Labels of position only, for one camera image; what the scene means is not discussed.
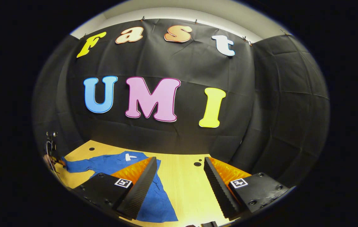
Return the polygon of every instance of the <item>white ceiling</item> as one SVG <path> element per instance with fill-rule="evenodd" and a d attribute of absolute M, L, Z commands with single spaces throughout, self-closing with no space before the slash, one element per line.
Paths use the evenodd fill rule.
<path fill-rule="evenodd" d="M 232 0 L 129 0 L 103 12 L 106 19 L 140 9 L 178 7 L 197 10 L 229 20 L 266 39 L 283 35 L 284 26 L 266 15 Z"/>
<path fill-rule="evenodd" d="M 262 40 L 262 38 L 257 36 L 255 33 L 229 20 L 225 20 L 221 17 L 217 17 L 209 13 L 204 13 L 192 9 L 177 8 L 177 7 L 157 7 L 157 8 L 140 9 L 140 10 L 130 11 L 128 13 L 123 13 L 111 17 L 109 19 L 105 19 L 96 27 L 91 27 L 92 30 L 89 33 L 98 31 L 102 28 L 109 27 L 115 24 L 120 24 L 133 20 L 140 20 L 143 16 L 145 17 L 146 20 L 147 19 L 178 19 L 178 20 L 187 20 L 187 21 L 195 22 L 195 20 L 197 19 L 197 22 L 200 24 L 205 24 L 208 26 L 216 27 L 220 30 L 225 30 L 227 32 L 237 35 L 240 38 L 246 37 L 246 39 L 251 41 L 252 43 Z"/>

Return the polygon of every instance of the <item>shirt sleeve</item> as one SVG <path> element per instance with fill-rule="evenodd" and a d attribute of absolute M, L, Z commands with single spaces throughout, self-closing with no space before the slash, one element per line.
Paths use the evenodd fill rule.
<path fill-rule="evenodd" d="M 102 155 L 80 161 L 67 161 L 65 157 L 62 157 L 62 161 L 65 162 L 68 172 L 85 172 L 92 170 L 97 173 L 102 171 L 102 167 L 106 164 L 107 160 L 111 159 L 112 156 L 114 155 Z"/>
<path fill-rule="evenodd" d="M 85 172 L 92 170 L 94 163 L 90 159 L 84 159 L 80 161 L 67 161 L 64 157 L 61 157 L 62 161 L 65 162 L 68 172 Z"/>

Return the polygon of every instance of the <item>orange letter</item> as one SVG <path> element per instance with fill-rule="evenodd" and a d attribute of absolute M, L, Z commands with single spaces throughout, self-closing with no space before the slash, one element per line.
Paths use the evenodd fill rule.
<path fill-rule="evenodd" d="M 87 53 L 89 53 L 89 48 L 92 48 L 95 46 L 95 44 L 98 42 L 98 40 L 100 38 L 103 38 L 106 35 L 106 32 L 102 32 L 100 34 L 97 34 L 95 36 L 89 37 L 86 40 L 86 43 L 84 45 L 84 47 L 82 47 L 81 52 L 79 52 L 79 54 L 77 55 L 77 58 L 79 58 L 80 56 L 84 56 Z"/>
<path fill-rule="evenodd" d="M 167 29 L 167 32 L 164 36 L 166 41 L 184 43 L 190 40 L 191 35 L 188 32 L 193 30 L 189 26 L 175 25 Z"/>
<path fill-rule="evenodd" d="M 132 27 L 132 28 L 126 29 L 121 32 L 122 35 L 116 39 L 116 43 L 122 44 L 127 41 L 130 43 L 136 42 L 143 37 L 141 35 L 141 33 L 143 33 L 143 30 L 144 30 L 143 27 Z"/>

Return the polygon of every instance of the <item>clip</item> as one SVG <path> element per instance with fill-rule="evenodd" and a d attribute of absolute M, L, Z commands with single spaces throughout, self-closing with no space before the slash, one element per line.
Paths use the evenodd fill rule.
<path fill-rule="evenodd" d="M 245 42 L 248 42 L 250 46 L 252 46 L 252 43 L 246 39 L 246 36 L 243 36 L 242 39 L 245 41 Z"/>
<path fill-rule="evenodd" d="M 281 30 L 281 28 L 280 28 L 280 30 Z M 288 36 L 288 34 L 287 33 L 285 33 L 283 30 L 281 30 L 286 36 Z"/>

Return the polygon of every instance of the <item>letter u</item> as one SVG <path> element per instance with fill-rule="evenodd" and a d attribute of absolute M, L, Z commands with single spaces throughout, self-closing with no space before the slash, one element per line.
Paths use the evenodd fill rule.
<path fill-rule="evenodd" d="M 102 114 L 111 109 L 113 105 L 113 87 L 116 81 L 117 76 L 106 76 L 102 79 L 104 83 L 104 102 L 99 104 L 95 100 L 95 86 L 98 83 L 98 79 L 88 78 L 84 80 L 85 105 L 91 112 Z"/>

